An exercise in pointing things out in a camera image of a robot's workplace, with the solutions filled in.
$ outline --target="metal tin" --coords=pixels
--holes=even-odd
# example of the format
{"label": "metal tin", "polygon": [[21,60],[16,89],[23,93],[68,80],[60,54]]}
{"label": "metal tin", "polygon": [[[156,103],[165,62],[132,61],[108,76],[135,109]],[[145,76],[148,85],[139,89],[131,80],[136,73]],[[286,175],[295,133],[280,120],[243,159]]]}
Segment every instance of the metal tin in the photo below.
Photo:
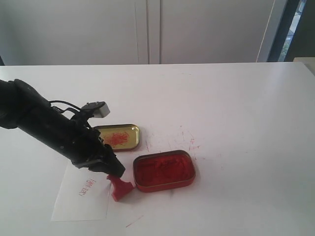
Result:
{"label": "metal tin", "polygon": [[137,157],[133,175],[142,192],[155,192],[190,185],[196,176],[190,155],[183,150]]}
{"label": "metal tin", "polygon": [[135,124],[103,125],[95,129],[100,131],[104,143],[112,146],[114,151],[134,149],[140,141],[140,129]]}

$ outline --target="white table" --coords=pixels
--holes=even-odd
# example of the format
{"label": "white table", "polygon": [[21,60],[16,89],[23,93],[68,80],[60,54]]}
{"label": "white table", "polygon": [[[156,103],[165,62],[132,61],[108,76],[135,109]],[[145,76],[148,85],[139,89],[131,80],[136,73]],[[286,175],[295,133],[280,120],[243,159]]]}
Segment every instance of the white table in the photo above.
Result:
{"label": "white table", "polygon": [[110,199],[104,221],[50,222],[66,158],[1,129],[1,235],[315,235],[315,77],[303,64],[0,67],[15,78],[50,100],[106,101],[92,125],[139,125],[139,149],[118,156],[125,180],[147,148],[188,151],[197,178]]}

